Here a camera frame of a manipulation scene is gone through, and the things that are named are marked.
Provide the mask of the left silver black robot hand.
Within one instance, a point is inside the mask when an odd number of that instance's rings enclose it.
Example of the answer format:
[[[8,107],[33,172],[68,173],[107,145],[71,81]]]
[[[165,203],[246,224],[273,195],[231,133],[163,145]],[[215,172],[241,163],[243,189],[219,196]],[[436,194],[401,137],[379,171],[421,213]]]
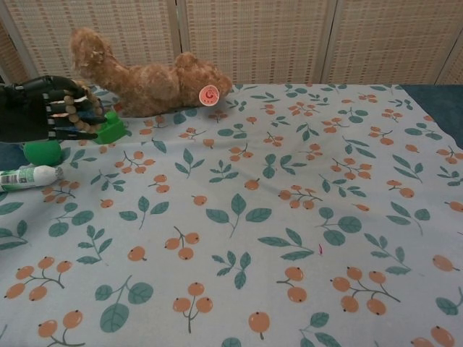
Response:
[[[1,86],[1,142],[93,140],[106,123],[99,99],[66,77]]]

